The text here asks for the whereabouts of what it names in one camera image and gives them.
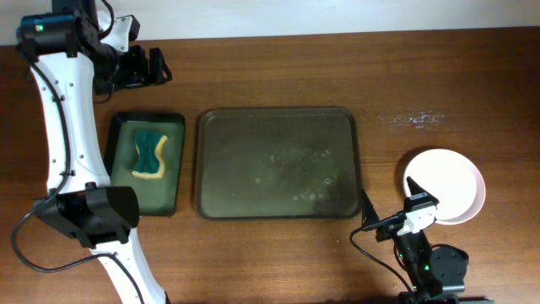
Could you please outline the small black sponge tray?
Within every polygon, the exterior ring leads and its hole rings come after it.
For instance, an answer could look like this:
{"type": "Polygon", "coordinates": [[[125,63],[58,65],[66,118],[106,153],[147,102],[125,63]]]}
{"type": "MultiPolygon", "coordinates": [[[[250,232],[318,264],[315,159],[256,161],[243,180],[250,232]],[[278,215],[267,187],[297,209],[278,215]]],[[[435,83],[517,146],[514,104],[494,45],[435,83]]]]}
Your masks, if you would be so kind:
{"type": "Polygon", "coordinates": [[[177,113],[119,112],[111,120],[105,149],[105,168],[113,186],[129,186],[137,194],[142,216],[171,216],[176,211],[176,194],[181,170],[185,119],[177,113]],[[163,133],[168,141],[163,148],[165,175],[160,179],[141,179],[132,175],[138,161],[137,132],[163,133]]]}

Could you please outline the brown plastic serving tray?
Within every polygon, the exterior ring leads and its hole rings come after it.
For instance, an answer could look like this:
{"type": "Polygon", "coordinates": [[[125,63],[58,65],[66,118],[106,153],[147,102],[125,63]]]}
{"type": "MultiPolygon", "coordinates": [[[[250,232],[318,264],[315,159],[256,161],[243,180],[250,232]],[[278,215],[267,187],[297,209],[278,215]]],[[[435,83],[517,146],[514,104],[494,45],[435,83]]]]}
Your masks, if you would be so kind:
{"type": "Polygon", "coordinates": [[[200,116],[194,202],[208,220],[347,219],[365,195],[356,121],[339,107],[200,116]]]}

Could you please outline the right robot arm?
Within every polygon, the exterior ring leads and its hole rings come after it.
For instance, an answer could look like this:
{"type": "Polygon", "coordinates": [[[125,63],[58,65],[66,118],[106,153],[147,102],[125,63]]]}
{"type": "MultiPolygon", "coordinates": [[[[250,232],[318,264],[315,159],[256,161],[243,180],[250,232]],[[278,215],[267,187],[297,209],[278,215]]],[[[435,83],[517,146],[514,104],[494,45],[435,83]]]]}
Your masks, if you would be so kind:
{"type": "Polygon", "coordinates": [[[378,242],[393,241],[394,257],[410,279],[397,296],[400,303],[460,303],[469,257],[457,247],[428,241],[424,230],[436,222],[439,200],[412,177],[406,182],[411,195],[404,199],[403,210],[383,220],[373,213],[349,240],[358,232],[374,231],[378,242]]]}

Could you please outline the white plate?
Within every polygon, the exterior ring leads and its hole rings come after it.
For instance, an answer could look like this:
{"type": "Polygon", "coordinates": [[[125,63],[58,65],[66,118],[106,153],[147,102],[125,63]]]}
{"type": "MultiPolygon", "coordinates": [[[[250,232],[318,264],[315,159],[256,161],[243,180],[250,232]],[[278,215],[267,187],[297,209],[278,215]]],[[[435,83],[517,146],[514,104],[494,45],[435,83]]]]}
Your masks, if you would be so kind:
{"type": "Polygon", "coordinates": [[[486,186],[479,169],[464,155],[449,149],[428,149],[414,156],[403,173],[403,191],[411,195],[412,178],[439,203],[435,222],[459,225],[474,218],[486,199],[486,186]]]}

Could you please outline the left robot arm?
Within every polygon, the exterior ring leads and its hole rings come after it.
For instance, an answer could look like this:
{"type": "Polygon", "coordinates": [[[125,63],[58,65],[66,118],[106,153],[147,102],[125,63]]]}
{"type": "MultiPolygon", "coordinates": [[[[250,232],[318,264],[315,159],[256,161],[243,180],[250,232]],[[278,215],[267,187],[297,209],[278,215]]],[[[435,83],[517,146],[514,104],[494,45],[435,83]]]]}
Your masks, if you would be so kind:
{"type": "Polygon", "coordinates": [[[138,200],[131,187],[113,187],[100,153],[93,93],[113,86],[122,59],[138,36],[132,15],[112,18],[101,30],[92,8],[62,4],[48,14],[25,16],[18,51],[40,90],[49,169],[47,195],[30,211],[91,251],[125,303],[166,303],[138,240],[138,200]]]}

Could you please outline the green and yellow sponge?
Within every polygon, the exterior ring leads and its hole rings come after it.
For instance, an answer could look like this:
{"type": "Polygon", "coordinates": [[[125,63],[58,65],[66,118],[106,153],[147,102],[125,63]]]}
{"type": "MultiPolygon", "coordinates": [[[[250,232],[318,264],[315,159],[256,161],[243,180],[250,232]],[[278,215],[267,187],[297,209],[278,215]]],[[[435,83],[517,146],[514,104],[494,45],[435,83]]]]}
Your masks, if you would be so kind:
{"type": "Polygon", "coordinates": [[[138,161],[132,169],[132,175],[141,179],[160,179],[165,175],[163,148],[168,137],[163,133],[142,130],[135,137],[138,161]]]}

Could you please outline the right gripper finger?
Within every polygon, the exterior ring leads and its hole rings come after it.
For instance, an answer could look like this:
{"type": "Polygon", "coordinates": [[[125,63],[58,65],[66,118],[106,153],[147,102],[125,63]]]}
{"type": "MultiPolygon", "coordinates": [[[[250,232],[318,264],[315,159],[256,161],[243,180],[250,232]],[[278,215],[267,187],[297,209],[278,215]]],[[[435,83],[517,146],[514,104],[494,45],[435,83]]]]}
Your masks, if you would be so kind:
{"type": "Polygon", "coordinates": [[[370,198],[367,194],[367,192],[362,189],[361,190],[361,200],[362,200],[362,228],[365,228],[367,226],[376,224],[380,218],[378,214],[375,211],[375,208],[370,201],[370,198]]]}
{"type": "Polygon", "coordinates": [[[408,187],[408,195],[407,197],[412,197],[419,194],[427,194],[428,192],[419,186],[419,184],[412,179],[412,177],[407,176],[406,177],[406,183],[408,187]]]}

